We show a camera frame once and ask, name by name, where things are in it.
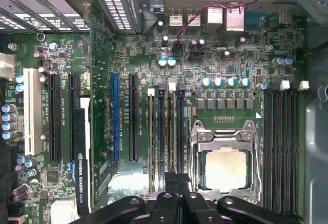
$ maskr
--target pcie slot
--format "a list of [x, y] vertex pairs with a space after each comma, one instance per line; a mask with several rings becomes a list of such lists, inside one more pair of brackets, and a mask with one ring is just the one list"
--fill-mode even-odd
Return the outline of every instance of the pcie slot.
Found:
[[148, 96], [149, 102], [149, 177], [150, 177], [150, 192], [155, 190], [155, 160], [154, 160], [154, 128], [155, 128], [155, 110], [154, 110], [154, 96]]
[[165, 170], [165, 92], [159, 89], [158, 96], [158, 138], [159, 138], [159, 182], [164, 181]]
[[119, 136], [119, 76], [112, 74], [113, 79], [113, 100], [114, 100], [114, 161], [118, 163], [120, 151]]
[[139, 158], [139, 99], [138, 75], [129, 74], [129, 133], [130, 161]]
[[42, 152], [42, 105], [40, 74], [36, 69], [23, 69], [25, 155]]
[[183, 173], [183, 101], [185, 99], [185, 85], [180, 83], [176, 105], [176, 150], [177, 150], [177, 173]]
[[69, 93], [70, 93], [70, 159], [75, 159], [74, 154], [74, 109], [80, 108], [80, 76], [69, 74]]
[[62, 158], [62, 98], [60, 95], [60, 76], [49, 75], [49, 152], [50, 161], [60, 161]]

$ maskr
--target screw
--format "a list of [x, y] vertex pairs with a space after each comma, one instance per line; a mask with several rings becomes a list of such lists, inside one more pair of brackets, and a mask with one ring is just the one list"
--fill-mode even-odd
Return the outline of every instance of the screw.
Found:
[[323, 7], [326, 6], [327, 0], [318, 0], [318, 6]]
[[230, 198], [226, 198], [224, 201], [229, 205], [232, 205], [234, 203], [234, 201]]
[[265, 50], [267, 51], [267, 52], [272, 52], [272, 50], [273, 50], [273, 45], [266, 45], [265, 46]]
[[136, 198], [132, 198], [129, 202], [131, 205], [136, 205], [137, 203], [139, 203], [139, 200]]
[[197, 197], [197, 194], [192, 192], [192, 193], [189, 194], [189, 196], [190, 196], [191, 198], [196, 198], [196, 197]]

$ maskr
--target dimm slot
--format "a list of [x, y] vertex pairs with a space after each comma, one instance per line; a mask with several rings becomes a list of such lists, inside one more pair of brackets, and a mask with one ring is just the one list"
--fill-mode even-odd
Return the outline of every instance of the dimm slot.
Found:
[[129, 74], [129, 141], [130, 161], [139, 159], [139, 99], [138, 75]]
[[70, 159], [75, 159], [74, 153], [74, 109], [80, 108], [80, 75], [69, 74], [69, 93], [70, 93]]
[[185, 89], [186, 86], [180, 83], [177, 97], [177, 107], [176, 107], [176, 150], [177, 150], [177, 173], [183, 173], [184, 156], [183, 156], [183, 101], [185, 99]]
[[114, 161], [118, 163], [120, 151], [119, 136], [119, 76], [112, 74], [113, 79], [113, 101], [114, 101]]
[[49, 152], [50, 161], [62, 159], [62, 98], [60, 91], [60, 76], [50, 74], [48, 83], [49, 91]]

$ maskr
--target chip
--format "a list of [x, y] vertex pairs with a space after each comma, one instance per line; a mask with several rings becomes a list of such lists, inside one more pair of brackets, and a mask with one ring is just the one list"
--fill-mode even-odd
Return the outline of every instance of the chip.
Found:
[[292, 69], [291, 68], [285, 68], [285, 74], [291, 74]]
[[16, 94], [16, 106], [17, 107], [24, 106], [24, 94], [23, 93]]
[[234, 66], [228, 66], [228, 73], [235, 73], [235, 67]]
[[269, 68], [268, 69], [269, 74], [274, 74], [275, 72], [276, 72], [276, 70], [274, 68]]
[[57, 170], [50, 170], [47, 172], [47, 182], [48, 183], [58, 183], [59, 182], [59, 172]]
[[186, 70], [186, 71], [184, 72], [184, 76], [185, 76], [186, 78], [192, 78], [192, 77], [193, 77], [193, 72], [192, 72], [191, 70]]
[[254, 51], [247, 51], [247, 57], [254, 57]]

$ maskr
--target white connector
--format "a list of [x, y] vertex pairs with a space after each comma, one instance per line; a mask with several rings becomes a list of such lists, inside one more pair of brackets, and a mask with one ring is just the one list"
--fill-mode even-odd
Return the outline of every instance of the white connector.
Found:
[[40, 73], [37, 69], [23, 69], [24, 78], [24, 140], [25, 155], [42, 152], [42, 102]]
[[288, 90], [290, 88], [290, 84], [289, 84], [289, 80], [283, 80], [281, 83], [280, 83], [280, 91], [285, 91], [285, 90]]
[[309, 82], [307, 80], [303, 80], [300, 84], [299, 84], [299, 88], [298, 91], [305, 91], [307, 89], [310, 88]]
[[148, 97], [152, 95], [152, 97], [155, 97], [155, 88], [148, 88]]
[[15, 57], [0, 53], [0, 77], [15, 79]]

